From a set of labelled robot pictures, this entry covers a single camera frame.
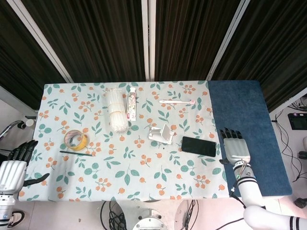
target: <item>smartphone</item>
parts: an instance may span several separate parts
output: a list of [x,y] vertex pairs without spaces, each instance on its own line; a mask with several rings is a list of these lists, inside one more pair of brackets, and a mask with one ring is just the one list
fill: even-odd
[[216,142],[183,137],[181,149],[184,152],[196,153],[208,157],[215,157]]

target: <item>black curtain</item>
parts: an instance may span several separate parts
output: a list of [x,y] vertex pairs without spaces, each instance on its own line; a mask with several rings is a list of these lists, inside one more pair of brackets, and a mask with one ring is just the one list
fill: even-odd
[[141,0],[22,0],[74,82],[145,81]]
[[0,85],[39,109],[44,84],[65,81],[5,0],[0,1],[0,30]]
[[307,87],[307,1],[252,0],[213,80],[258,80],[269,111]]
[[157,0],[155,80],[206,78],[239,0]]

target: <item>toothbrush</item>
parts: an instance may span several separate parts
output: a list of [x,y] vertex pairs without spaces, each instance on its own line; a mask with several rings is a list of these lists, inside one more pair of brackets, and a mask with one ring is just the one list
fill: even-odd
[[159,103],[161,103],[161,104],[195,104],[195,101],[194,100],[190,100],[189,102],[182,102],[182,101],[160,100]]

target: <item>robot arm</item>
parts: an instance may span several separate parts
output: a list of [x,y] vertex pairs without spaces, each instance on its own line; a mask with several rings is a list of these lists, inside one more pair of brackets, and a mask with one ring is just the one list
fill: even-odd
[[49,173],[41,178],[24,181],[25,172],[37,141],[30,141],[15,148],[0,166],[0,230],[6,229],[15,205],[14,195],[18,194],[23,186],[39,183],[45,180]]
[[230,196],[238,187],[246,206],[245,222],[254,230],[299,230],[307,229],[307,219],[279,215],[265,209],[264,201],[253,170],[249,164],[250,154],[239,131],[221,130],[226,157],[234,165],[236,183]]

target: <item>blue felt pad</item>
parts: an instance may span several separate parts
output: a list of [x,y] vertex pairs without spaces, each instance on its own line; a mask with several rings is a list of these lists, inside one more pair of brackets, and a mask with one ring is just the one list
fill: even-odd
[[[263,196],[285,196],[292,189],[284,168],[276,136],[258,81],[209,81],[215,124],[219,133],[224,127],[239,130],[251,155],[251,167]],[[223,138],[219,133],[223,158]],[[232,165],[225,166],[228,189],[236,179]]]

